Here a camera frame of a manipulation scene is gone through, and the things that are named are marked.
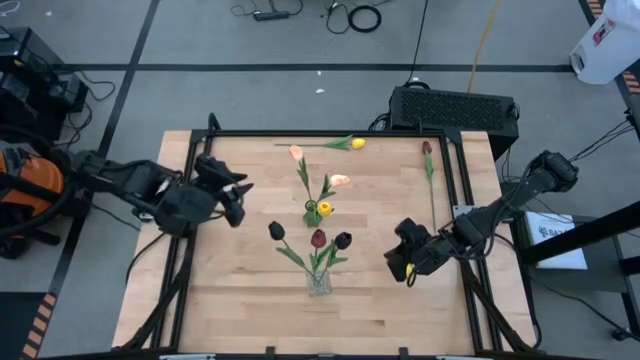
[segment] flower bouquet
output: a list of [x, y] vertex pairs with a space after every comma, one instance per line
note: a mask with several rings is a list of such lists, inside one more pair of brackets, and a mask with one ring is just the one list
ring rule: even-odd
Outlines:
[[329, 269], [334, 265], [348, 260], [346, 257], [339, 257], [338, 251], [346, 250], [349, 245], [351, 245], [351, 234], [341, 232], [327, 246], [327, 236], [324, 231], [320, 229], [316, 230], [311, 236], [311, 245], [315, 248], [315, 251], [313, 254], [309, 254], [310, 268], [305, 265], [302, 257], [300, 257], [284, 239], [285, 231], [282, 225], [275, 221], [271, 222], [271, 224], [269, 224], [269, 234], [273, 240], [282, 241], [284, 244], [284, 247], [278, 247], [276, 251], [288, 257], [306, 271], [309, 296], [314, 297], [331, 294]]
[[335, 191], [331, 191], [332, 187], [338, 185], [344, 185], [350, 182], [350, 179], [344, 175], [333, 175], [331, 179], [327, 174], [324, 175], [324, 183], [322, 185], [322, 191], [320, 192], [320, 196], [315, 200], [311, 196], [311, 189], [309, 188], [309, 174], [307, 172], [307, 161], [304, 158], [304, 153], [302, 149], [297, 145], [291, 145], [289, 148], [289, 153], [291, 153], [291, 157], [298, 163], [298, 175], [302, 180], [302, 184], [307, 189], [307, 195], [309, 195], [309, 200], [304, 204], [305, 214], [302, 216], [307, 227], [318, 227], [322, 219], [331, 215], [334, 209], [331, 207], [331, 204], [322, 201], [330, 196], [336, 194]]

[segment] yellow tulip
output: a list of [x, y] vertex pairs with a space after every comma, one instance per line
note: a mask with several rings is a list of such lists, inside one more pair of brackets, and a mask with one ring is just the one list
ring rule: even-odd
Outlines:
[[353, 141], [351, 141], [351, 147], [353, 150], [362, 149], [366, 143], [364, 139], [353, 139]]
[[318, 204], [318, 214], [322, 217], [327, 217], [331, 215], [331, 204], [328, 202], [321, 202]]

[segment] concrete floor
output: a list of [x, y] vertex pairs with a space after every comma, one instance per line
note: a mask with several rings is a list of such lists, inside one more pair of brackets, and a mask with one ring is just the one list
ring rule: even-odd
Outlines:
[[[335, 36], [325, 29], [320, 0], [304, 0], [305, 9], [297, 17], [267, 23], [232, 16], [229, 8], [241, 1], [160, 1], [140, 63], [406, 64], [415, 50], [423, 6], [417, 0], [393, 0], [380, 7], [383, 23], [376, 32]], [[267, 9], [266, 0], [256, 2]], [[23, 0], [21, 8], [0, 18], [0, 23], [32, 27], [66, 63], [128, 64], [151, 3]], [[277, 4], [294, 9], [297, 1], [278, 0]], [[429, 1], [418, 62], [470, 64], [492, 6], [492, 0]], [[587, 28], [578, 0], [504, 1], [480, 63], [566, 64], [568, 53]], [[124, 71], [87, 74], [93, 80], [115, 82], [117, 91], [125, 76]], [[137, 71], [109, 157], [155, 159], [165, 130], [203, 128], [212, 111], [226, 129], [364, 129], [386, 111], [393, 87], [407, 76], [405, 71]], [[415, 76], [432, 88], [452, 91], [465, 91], [469, 80], [466, 72], [417, 72]], [[544, 149], [573, 155], [624, 120], [626, 109], [615, 84], [588, 86], [570, 73], [482, 72], [476, 76], [474, 91], [513, 96], [520, 104], [521, 136], [513, 147], [512, 174], [522, 171]], [[101, 103], [89, 101], [94, 120], [76, 149], [98, 147], [115, 102], [115, 94]], [[637, 138], [620, 137], [579, 163], [580, 181], [573, 190], [543, 199], [557, 211], [589, 216], [628, 205], [640, 197], [640, 163], [634, 156], [638, 151]], [[97, 196], [95, 202], [133, 221], [122, 202], [109, 196]], [[56, 227], [64, 232], [68, 224]], [[91, 213], [41, 356], [109, 349], [136, 238], [134, 231], [106, 215]], [[622, 247], [627, 256], [640, 254], [637, 239], [623, 237]], [[0, 260], [0, 273], [20, 274], [17, 279], [0, 277], [0, 291], [46, 291], [61, 249], [62, 245], [36, 244], [19, 261]], [[638, 279], [634, 283], [640, 288]], [[631, 340], [612, 340], [610, 327], [580, 304], [536, 286], [533, 290], [542, 349], [608, 359], [632, 358], [640, 350]], [[567, 292], [625, 324], [619, 296]]]

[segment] wooden table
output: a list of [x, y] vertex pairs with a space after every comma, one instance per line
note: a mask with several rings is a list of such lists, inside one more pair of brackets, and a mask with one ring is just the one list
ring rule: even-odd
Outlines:
[[[164, 135], [158, 161], [181, 170], [187, 156], [188, 131]], [[353, 234], [344, 252], [349, 261], [331, 270], [333, 294], [310, 298], [303, 270], [274, 251], [267, 225], [286, 229], [289, 244], [306, 256], [313, 229], [302, 221], [306, 190], [287, 147], [276, 143], [322, 143], [322, 138], [217, 137], [212, 154], [234, 172], [246, 173], [254, 189], [245, 197], [244, 222], [232, 229], [224, 220], [201, 225], [180, 341], [181, 352], [279, 354], [473, 354], [460, 270], [449, 261], [413, 288], [396, 283], [382, 254], [399, 243], [393, 233], [406, 217], [433, 231], [429, 187], [421, 154], [421, 138], [370, 138], [365, 148], [341, 151], [305, 147], [312, 194], [319, 193], [325, 173], [344, 174], [352, 183], [336, 188], [336, 208], [321, 228], [333, 237]], [[438, 227], [451, 220], [451, 208], [437, 139], [433, 145], [434, 192]], [[463, 146], [477, 205], [500, 193], [486, 133], [463, 133]], [[455, 149], [449, 145], [451, 158]], [[458, 166], [452, 161], [458, 198], [462, 199]], [[509, 237], [508, 227], [498, 233]], [[144, 225], [137, 251], [158, 235]], [[144, 254], [126, 289], [113, 344], [126, 342], [156, 305], [169, 240]], [[496, 305], [529, 344], [535, 342], [529, 308], [514, 253], [497, 242], [487, 260]], [[486, 325], [478, 302], [479, 317]], [[173, 307], [167, 312], [163, 344]], [[490, 347], [486, 326], [485, 348]]]

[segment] glass vase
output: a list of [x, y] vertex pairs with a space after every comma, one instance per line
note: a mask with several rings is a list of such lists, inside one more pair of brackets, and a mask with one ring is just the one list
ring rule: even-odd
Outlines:
[[310, 297], [326, 296], [331, 294], [333, 290], [331, 289], [331, 277], [329, 276], [329, 271], [318, 271], [315, 274], [315, 277], [312, 277], [309, 273], [306, 274]]

